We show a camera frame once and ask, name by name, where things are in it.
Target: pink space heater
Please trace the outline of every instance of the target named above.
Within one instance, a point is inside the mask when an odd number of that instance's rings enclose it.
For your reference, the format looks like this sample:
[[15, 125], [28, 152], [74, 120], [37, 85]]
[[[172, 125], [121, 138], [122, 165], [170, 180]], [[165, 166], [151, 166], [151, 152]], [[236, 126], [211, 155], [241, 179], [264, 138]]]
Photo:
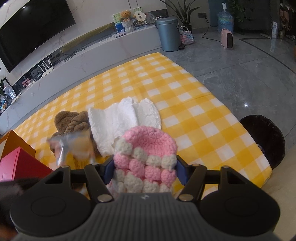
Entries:
[[228, 29], [224, 28], [221, 31], [221, 46], [225, 49], [233, 48], [233, 35]]

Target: yellow gingham mat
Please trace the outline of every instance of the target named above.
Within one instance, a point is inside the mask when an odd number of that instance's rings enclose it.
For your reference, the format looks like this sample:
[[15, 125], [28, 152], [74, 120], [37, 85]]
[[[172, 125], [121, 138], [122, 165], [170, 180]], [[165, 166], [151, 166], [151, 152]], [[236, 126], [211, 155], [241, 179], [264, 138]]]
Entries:
[[[37, 111], [15, 132], [36, 149], [37, 159], [55, 169], [46, 139], [56, 132], [58, 112], [105, 109], [129, 96], [138, 102], [149, 98], [156, 105], [162, 130], [176, 140], [178, 154], [187, 163], [200, 163], [208, 169], [228, 165], [259, 187], [269, 178], [267, 159], [228, 108], [160, 53], [132, 60], [80, 84]], [[182, 188], [179, 182], [174, 187], [175, 191]], [[206, 187], [207, 192], [215, 189]]]

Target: gray marble floor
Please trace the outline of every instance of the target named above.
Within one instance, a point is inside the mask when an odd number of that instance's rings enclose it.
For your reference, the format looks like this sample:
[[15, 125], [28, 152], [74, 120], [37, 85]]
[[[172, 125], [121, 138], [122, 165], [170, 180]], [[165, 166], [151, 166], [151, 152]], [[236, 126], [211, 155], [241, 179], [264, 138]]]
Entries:
[[[219, 42], [201, 38], [201, 34], [194, 37], [195, 43], [184, 50], [160, 52], [194, 75], [239, 120], [247, 115], [264, 115], [282, 131], [286, 150], [296, 144], [293, 46], [276, 40], [272, 53], [270, 39], [248, 39], [245, 43], [239, 39], [261, 36], [235, 34], [234, 49], [227, 50]], [[210, 32], [206, 37], [219, 39], [219, 34]]]

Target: wall socket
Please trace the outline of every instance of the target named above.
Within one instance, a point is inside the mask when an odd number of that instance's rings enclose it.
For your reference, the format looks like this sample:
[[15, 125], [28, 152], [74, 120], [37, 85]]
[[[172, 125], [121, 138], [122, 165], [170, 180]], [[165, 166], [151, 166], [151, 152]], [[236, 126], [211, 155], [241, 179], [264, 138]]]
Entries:
[[202, 12], [202, 13], [198, 13], [198, 18], [206, 18], [207, 17], [207, 13]]

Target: pink knitted hat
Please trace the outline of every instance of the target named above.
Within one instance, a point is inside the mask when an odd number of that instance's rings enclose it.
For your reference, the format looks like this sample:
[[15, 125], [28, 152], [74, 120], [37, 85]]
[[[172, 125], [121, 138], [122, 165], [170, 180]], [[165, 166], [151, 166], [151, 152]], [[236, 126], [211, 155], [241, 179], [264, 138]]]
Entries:
[[176, 179], [177, 145], [160, 129], [136, 126], [116, 140], [111, 194], [169, 192]]

